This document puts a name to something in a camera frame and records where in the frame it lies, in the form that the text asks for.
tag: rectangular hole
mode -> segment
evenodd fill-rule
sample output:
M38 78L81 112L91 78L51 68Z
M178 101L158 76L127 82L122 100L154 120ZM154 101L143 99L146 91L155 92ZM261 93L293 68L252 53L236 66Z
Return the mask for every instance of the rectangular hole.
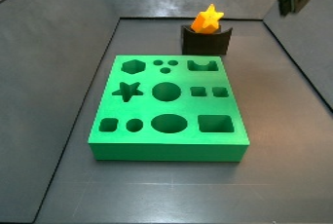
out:
M200 115L201 132L234 132L232 118L228 115Z
M119 120L114 118L106 118L101 121L99 131L114 132L118 129Z
M214 88L214 96L217 96L217 97L229 97L226 88L216 87Z
M208 96L205 87L192 87L193 96Z

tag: shape cutout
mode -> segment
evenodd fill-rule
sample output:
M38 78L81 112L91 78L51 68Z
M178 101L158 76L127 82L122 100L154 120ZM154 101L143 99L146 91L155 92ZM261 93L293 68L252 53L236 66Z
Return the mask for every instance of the shape cutout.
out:
M106 118L101 121L99 131L114 132L118 129L119 120L115 118Z
M121 67L121 70L129 74L143 72L145 69L146 69L146 63L138 59L125 62Z
M201 132L234 132L232 118L228 115L200 115Z
M192 95L193 96L208 96L206 88L205 87L193 87L192 88Z
M125 82L119 83L119 90L113 92L113 95L121 95L122 96L122 100L123 102L129 102L130 99L135 96L135 95L143 95L143 93L138 90L141 83L137 82L131 85L129 85Z
M164 102L170 102L177 100L181 97L182 90L181 88L170 82L159 83L153 88L153 96L157 100Z
M214 91L214 96L216 97L229 97L229 93L228 93L226 88L224 88L224 87L216 87L213 89L213 91Z
M131 132L139 132L143 128L143 122L139 119L129 120L126 128Z
M209 64L197 64L193 60L188 61L188 68L190 71L218 71L216 61L210 61Z
M188 121L176 114L164 114L153 119L153 128L164 133L178 133L188 128Z

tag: yellow star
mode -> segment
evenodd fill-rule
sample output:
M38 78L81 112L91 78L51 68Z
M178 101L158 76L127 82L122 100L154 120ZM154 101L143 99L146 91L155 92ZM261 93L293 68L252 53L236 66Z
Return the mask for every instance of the yellow star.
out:
M206 11L201 12L194 19L192 28L197 33L210 34L218 30L218 20L222 18L224 12L214 10L214 4L212 4Z

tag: green foam block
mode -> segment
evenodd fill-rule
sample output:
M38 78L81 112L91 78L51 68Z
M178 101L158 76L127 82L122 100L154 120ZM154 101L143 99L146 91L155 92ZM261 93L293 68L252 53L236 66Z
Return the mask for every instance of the green foam block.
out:
M240 162L250 141L220 56L118 56L89 144L97 160Z

